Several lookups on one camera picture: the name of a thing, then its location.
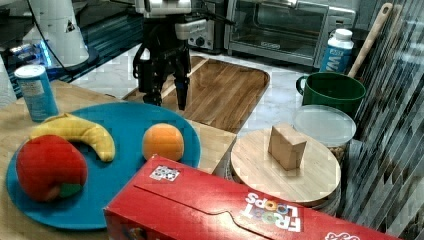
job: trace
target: blue plate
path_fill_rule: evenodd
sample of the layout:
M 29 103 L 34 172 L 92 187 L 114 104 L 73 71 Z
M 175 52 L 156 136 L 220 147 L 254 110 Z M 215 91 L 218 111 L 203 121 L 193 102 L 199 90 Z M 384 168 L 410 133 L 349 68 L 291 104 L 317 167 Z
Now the blue plate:
M 35 221 L 70 230 L 106 228 L 103 208 L 143 166 L 141 142 L 144 132 L 154 124 L 168 123 L 177 127 L 184 137 L 181 163 L 195 168 L 199 165 L 199 137 L 184 118 L 172 111 L 149 104 L 123 102 L 92 106 L 73 114 L 99 123 L 111 133 L 116 147 L 115 158 L 111 163 L 103 163 L 91 147 L 74 144 L 88 166 L 88 178 L 82 191 L 52 203 L 38 203 L 28 198 L 19 185 L 16 173 L 18 149 L 7 170 L 7 190 L 18 209 Z

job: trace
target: green cup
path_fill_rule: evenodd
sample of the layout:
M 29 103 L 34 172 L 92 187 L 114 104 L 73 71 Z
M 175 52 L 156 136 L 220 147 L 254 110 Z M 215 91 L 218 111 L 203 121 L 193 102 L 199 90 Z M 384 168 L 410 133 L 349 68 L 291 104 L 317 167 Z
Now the green cup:
M 319 72 L 300 77 L 297 91 L 303 95 L 302 105 L 325 105 L 339 109 L 351 118 L 365 96 L 364 85 L 356 79 L 333 72 Z

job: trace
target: oven handle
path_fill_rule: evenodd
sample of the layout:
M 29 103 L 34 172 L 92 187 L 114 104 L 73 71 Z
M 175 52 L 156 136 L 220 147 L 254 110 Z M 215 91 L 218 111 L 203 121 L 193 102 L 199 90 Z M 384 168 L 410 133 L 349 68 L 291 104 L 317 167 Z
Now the oven handle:
M 262 2 L 264 5 L 268 5 L 270 7 L 281 7 L 286 6 L 288 8 L 296 8 L 297 7 L 297 0 L 267 0 Z

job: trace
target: red box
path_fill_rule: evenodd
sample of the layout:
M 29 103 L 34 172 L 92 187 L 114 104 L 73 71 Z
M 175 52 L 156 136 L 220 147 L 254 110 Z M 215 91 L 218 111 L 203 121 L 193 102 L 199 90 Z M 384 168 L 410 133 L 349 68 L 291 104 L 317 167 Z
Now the red box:
M 397 239 L 156 157 L 104 209 L 110 239 Z

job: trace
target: round wooden board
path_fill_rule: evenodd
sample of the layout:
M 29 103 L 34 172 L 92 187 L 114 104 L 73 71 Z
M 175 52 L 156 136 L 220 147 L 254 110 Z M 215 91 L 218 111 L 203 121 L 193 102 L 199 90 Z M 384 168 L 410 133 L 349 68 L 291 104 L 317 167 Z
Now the round wooden board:
M 340 183 L 340 165 L 327 147 L 308 142 L 300 168 L 286 171 L 268 152 L 271 129 L 248 133 L 231 151 L 231 164 L 243 183 L 269 195 L 307 207 L 322 203 Z

